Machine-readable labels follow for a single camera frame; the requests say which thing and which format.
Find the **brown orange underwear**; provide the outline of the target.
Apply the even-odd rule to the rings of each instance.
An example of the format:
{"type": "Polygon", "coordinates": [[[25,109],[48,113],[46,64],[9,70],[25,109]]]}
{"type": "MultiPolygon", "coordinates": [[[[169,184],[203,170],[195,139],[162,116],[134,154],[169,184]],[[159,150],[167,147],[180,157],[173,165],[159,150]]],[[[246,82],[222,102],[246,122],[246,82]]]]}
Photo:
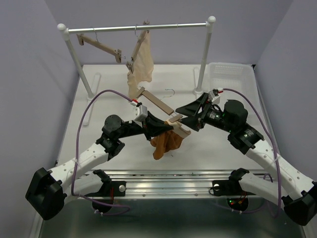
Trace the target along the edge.
{"type": "Polygon", "coordinates": [[[176,150],[181,146],[183,138],[174,131],[165,132],[151,139],[150,144],[155,147],[153,158],[161,159],[165,153],[176,150]]]}

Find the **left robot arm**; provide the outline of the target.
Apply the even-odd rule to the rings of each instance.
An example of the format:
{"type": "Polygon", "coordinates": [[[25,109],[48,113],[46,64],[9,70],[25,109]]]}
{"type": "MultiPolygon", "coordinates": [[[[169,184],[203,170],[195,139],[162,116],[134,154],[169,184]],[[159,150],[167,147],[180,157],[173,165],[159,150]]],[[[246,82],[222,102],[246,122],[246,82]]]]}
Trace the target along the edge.
{"type": "Polygon", "coordinates": [[[172,130],[172,126],[149,112],[141,121],[123,121],[117,115],[110,115],[105,119],[101,137],[90,148],[83,153],[76,152],[74,159],[61,166],[50,170],[38,169],[25,198],[44,220],[49,220],[72,199],[87,198],[87,194],[94,192],[106,195],[111,183],[107,174],[96,171],[94,174],[99,179],[95,182],[92,175],[81,176],[117,156],[125,146],[121,138],[144,134],[147,140],[151,140],[172,130]]]}

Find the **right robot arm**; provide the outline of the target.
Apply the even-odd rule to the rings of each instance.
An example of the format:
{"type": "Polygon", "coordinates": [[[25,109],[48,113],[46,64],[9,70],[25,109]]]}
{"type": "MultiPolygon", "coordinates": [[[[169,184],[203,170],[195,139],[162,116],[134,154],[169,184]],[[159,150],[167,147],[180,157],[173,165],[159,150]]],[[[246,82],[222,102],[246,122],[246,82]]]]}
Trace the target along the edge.
{"type": "Polygon", "coordinates": [[[277,182],[260,179],[249,170],[239,168],[227,180],[214,181],[210,193],[214,196],[255,194],[279,206],[296,224],[307,225],[317,214],[316,181],[278,155],[263,135],[247,123],[248,111],[241,102],[228,100],[221,110],[215,104],[217,96],[218,91],[213,90],[177,108],[176,112],[184,116],[181,122],[195,131],[208,124],[227,132],[230,144],[277,182]]]}

